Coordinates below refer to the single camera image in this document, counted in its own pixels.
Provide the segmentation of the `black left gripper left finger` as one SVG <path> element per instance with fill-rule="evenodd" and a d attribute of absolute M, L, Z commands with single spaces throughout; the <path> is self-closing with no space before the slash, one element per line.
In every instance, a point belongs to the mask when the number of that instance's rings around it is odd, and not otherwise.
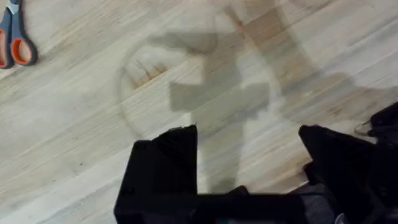
<path fill-rule="evenodd" d="M 180 195 L 197 194 L 196 125 L 172 128 L 137 140 L 114 206 L 117 223 L 188 223 Z"/>

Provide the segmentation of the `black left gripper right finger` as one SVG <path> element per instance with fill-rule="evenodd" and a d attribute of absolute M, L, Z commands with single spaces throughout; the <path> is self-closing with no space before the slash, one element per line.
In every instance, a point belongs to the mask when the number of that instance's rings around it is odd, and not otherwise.
<path fill-rule="evenodd" d="M 298 135 L 311 162 L 305 171 L 323 184 L 348 223 L 397 223 L 397 146 L 373 144 L 318 126 L 303 125 Z"/>

